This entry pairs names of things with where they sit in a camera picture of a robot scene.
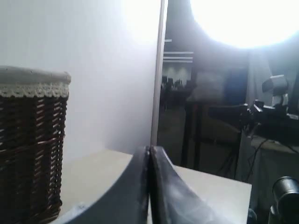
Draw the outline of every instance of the brown wicker basket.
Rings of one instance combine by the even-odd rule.
[[[62,205],[62,148],[68,94],[59,93],[58,88],[55,94],[50,94],[48,87],[52,84],[49,83],[61,84],[59,79],[47,80],[41,71],[29,71],[31,75],[27,76],[28,70],[0,67],[1,224],[46,223],[58,216]],[[39,77],[36,79],[39,84],[32,84],[32,80],[23,84],[21,79],[17,82],[18,88],[15,88],[3,78],[7,73],[17,78],[14,82],[20,79],[20,73],[26,74],[26,80]],[[62,81],[67,77],[70,82],[69,75],[65,73],[58,77]],[[41,88],[34,90],[37,85],[47,86],[44,88],[48,91],[47,96]]]

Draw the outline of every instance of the white wall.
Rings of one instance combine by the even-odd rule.
[[[64,161],[150,143],[159,0],[1,0],[0,64],[72,75]]]
[[[173,78],[173,82],[182,80],[186,85],[187,80],[191,80],[192,63],[163,63],[162,75]]]

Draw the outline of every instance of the lace trim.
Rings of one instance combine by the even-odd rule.
[[[0,84],[2,97],[68,97],[69,85],[47,84]]]

